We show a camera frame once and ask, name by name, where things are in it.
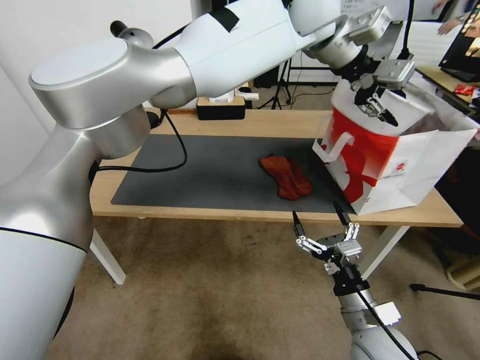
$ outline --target bag handle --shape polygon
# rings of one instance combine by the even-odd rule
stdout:
[[[318,139],[316,139],[313,143],[312,149],[324,163],[331,163],[338,159],[346,144],[353,145],[354,141],[355,138],[352,134],[349,132],[344,132],[342,135],[340,135],[330,152],[326,152],[322,149]]]

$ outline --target white table leg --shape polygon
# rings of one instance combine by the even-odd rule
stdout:
[[[385,259],[387,254],[400,241],[402,236],[410,229],[410,226],[387,226],[373,248],[365,255],[358,265],[362,278],[367,279]]]
[[[103,265],[113,281],[118,285],[122,285],[125,281],[126,275],[96,229],[93,229],[90,250],[96,256],[100,264]]]

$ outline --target desk mat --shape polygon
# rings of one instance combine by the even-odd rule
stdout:
[[[354,213],[322,161],[313,139],[244,136],[182,136],[188,161],[164,173],[129,171],[111,203],[114,205],[334,213],[337,201]],[[297,159],[312,193],[295,201],[279,198],[278,186],[259,165],[271,154]],[[183,160],[175,135],[151,135],[133,166],[165,168]]]

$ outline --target wooden table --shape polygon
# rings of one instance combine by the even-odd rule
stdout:
[[[159,113],[157,109],[148,110]],[[247,110],[243,120],[200,121],[193,111],[172,112],[170,117],[181,135],[311,139],[316,137],[316,134],[318,137],[325,134],[330,115],[330,111]],[[168,122],[164,121],[152,134],[173,134],[173,131]],[[102,165],[130,166],[137,153],[138,151],[116,160],[104,160]],[[96,175],[90,192],[95,216],[292,222],[289,211],[113,205],[111,199],[125,175],[124,171],[104,171]],[[304,212],[298,215],[306,223],[339,222],[335,213]],[[462,225],[460,218],[435,189],[418,206],[361,216],[352,215],[351,220],[362,225],[387,226],[359,266],[364,278],[372,273],[409,227],[458,228]],[[112,277],[120,280],[118,283],[123,282],[125,274],[97,233],[92,244],[93,252]]]
[[[450,76],[446,72],[443,72],[438,66],[418,66],[416,70],[422,74],[424,78],[437,85],[449,99],[452,99],[457,104],[462,105],[465,110],[474,112],[473,109],[469,108],[472,96],[458,95],[454,93],[454,91],[459,84],[480,86],[479,82],[462,82],[461,80]]]

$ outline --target white paper bag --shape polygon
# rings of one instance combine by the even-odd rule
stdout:
[[[325,137],[313,144],[359,215],[418,205],[478,133],[440,98],[412,84],[404,91],[406,99],[388,91],[381,98],[394,127],[361,112],[348,83],[339,83]]]

